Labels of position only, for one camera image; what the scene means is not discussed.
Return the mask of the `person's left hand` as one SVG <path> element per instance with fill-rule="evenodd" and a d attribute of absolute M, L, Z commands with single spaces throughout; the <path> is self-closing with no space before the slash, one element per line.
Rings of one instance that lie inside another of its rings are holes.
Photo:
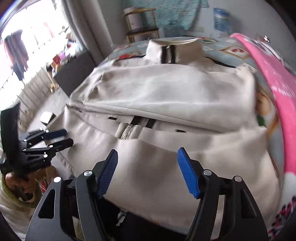
<path fill-rule="evenodd" d="M 49 166 L 29 173 L 27 180 L 23 180 L 13 172 L 6 174 L 4 180 L 11 191 L 22 188 L 25 194 L 33 194 L 38 188 L 44 193 L 50 183 L 58 176 L 57 169 L 54 166 Z"/>

